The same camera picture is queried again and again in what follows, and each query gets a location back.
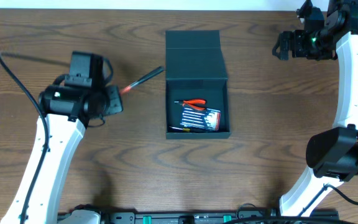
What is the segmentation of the small claw hammer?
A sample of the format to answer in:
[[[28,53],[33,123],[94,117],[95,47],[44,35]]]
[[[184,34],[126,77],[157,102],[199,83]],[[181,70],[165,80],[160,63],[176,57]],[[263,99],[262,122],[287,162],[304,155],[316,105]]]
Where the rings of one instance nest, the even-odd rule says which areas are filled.
[[[150,80],[151,78],[157,76],[158,74],[162,73],[165,69],[162,66],[159,66],[149,72],[148,74],[144,75],[143,77],[139,78],[137,81],[131,83],[130,85],[126,86],[125,88],[120,90],[120,94],[123,95],[127,93],[128,91],[132,90],[136,86],[143,84],[144,82]]]

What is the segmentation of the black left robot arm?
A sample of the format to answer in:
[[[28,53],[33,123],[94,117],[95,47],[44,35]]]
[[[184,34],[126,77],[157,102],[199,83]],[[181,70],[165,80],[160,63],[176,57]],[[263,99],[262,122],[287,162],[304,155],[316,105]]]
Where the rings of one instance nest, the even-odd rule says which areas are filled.
[[[70,71],[36,100],[3,61],[2,67],[39,113],[35,141],[20,186],[2,223],[57,223],[60,198],[73,155],[92,119],[104,121],[123,111],[119,89],[110,85],[110,61],[74,51]]]

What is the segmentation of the blue precision screwdriver set case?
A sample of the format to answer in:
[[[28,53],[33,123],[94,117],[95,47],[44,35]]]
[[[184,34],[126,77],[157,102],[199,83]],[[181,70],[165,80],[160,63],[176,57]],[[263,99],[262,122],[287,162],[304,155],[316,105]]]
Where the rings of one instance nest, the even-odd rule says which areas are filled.
[[[207,131],[218,131],[221,112],[210,108],[196,110],[184,107],[181,116],[181,125],[189,128],[205,129]]]

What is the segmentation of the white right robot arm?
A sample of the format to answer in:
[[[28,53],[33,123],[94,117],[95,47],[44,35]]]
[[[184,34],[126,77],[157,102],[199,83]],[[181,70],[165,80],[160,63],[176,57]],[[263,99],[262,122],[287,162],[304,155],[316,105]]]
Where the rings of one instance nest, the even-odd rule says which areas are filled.
[[[358,176],[358,0],[330,1],[326,12],[307,0],[296,14],[304,27],[280,33],[273,55],[339,64],[333,126],[309,140],[306,169],[279,200],[281,215],[309,217],[328,193]]]

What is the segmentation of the black gift box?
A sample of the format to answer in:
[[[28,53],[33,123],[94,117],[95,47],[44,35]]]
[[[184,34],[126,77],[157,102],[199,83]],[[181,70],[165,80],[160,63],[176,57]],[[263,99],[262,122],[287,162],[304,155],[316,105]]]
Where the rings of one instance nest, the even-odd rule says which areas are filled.
[[[231,135],[227,71],[217,30],[168,30],[166,40],[167,139],[227,139]],[[218,131],[183,133],[183,108],[175,101],[204,99],[200,107],[219,110]]]

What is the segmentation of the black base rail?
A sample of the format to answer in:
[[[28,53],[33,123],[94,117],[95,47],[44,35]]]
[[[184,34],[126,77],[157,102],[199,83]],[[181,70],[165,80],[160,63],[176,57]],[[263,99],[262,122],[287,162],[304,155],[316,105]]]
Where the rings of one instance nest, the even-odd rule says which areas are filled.
[[[186,224],[186,223],[339,223],[338,212],[317,211],[310,217],[281,217],[273,210],[247,208],[238,212],[203,213],[102,213],[91,210],[75,210],[59,215],[58,223],[105,224]]]

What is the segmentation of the black yellow screwdriver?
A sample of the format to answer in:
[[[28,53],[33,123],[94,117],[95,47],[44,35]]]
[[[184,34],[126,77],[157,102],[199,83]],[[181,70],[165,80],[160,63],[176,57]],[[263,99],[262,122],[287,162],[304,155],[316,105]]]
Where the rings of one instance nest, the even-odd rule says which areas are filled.
[[[174,127],[174,126],[170,126],[170,129],[175,130],[175,131],[180,131],[183,133],[209,133],[208,130],[205,129],[198,129],[198,128],[180,128],[180,127]]]

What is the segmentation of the red handled pliers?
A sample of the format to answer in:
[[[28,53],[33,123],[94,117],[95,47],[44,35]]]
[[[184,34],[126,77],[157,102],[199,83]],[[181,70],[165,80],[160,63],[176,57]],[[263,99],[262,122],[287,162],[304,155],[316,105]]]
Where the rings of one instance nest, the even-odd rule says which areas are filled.
[[[206,100],[204,99],[192,99],[192,100],[180,100],[175,101],[175,104],[181,105],[182,107],[190,108],[196,111],[205,111],[206,108],[200,107],[200,105],[205,105]]]

